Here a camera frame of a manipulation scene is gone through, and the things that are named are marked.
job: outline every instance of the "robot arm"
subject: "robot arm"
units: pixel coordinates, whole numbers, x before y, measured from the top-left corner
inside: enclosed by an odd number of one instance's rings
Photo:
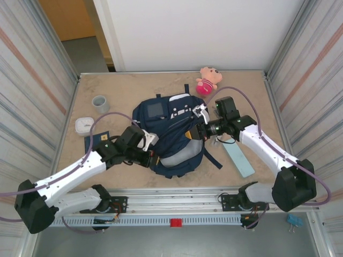
[[[273,185],[255,182],[242,186],[238,193],[241,206],[251,206],[254,202],[268,202],[275,203],[283,211],[290,211],[316,196],[315,179],[286,159],[314,173],[311,162],[299,161],[279,147],[263,131],[260,135],[257,123],[250,116],[241,117],[231,97],[216,100],[215,103],[221,118],[198,124],[186,133],[186,137],[207,140],[213,135],[227,133],[236,141],[252,149],[275,175]],[[193,112],[196,113],[202,109],[197,108]]]
[[[16,197],[14,207],[30,233],[38,233],[52,224],[55,218],[85,209],[104,211],[109,207],[110,195],[101,185],[94,185],[85,191],[66,195],[67,192],[89,179],[102,173],[113,165],[137,163],[144,167],[156,165],[158,157],[147,150],[149,144],[157,140],[136,126],[126,128],[119,137],[102,141],[92,148],[86,162],[83,156],[60,172],[32,184],[29,180],[19,185],[18,191],[45,186],[32,193]],[[73,173],[67,174],[79,166]]]

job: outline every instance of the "white wall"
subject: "white wall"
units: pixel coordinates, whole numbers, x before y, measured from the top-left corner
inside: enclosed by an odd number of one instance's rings
[[[303,0],[94,0],[117,71],[267,68]]]

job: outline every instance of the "corrugated metal wall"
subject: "corrugated metal wall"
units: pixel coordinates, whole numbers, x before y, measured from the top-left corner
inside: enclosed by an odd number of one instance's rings
[[[50,175],[77,83],[50,24],[35,1],[0,2],[0,188]],[[14,197],[0,216],[18,218]],[[0,256],[14,256],[22,223],[0,222]]]
[[[321,210],[337,255],[343,254],[343,1],[311,9],[269,71],[294,153],[308,158],[333,192]],[[318,196],[325,190],[318,186]]]

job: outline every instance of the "red block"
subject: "red block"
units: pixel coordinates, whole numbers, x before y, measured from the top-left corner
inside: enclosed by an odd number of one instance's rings
[[[170,219],[171,228],[182,228],[182,219],[181,218],[171,218]]]

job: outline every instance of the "doorway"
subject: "doorway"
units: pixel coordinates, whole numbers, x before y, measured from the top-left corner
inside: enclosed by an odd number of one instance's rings
[[[39,0],[78,73],[113,72],[92,0]]]

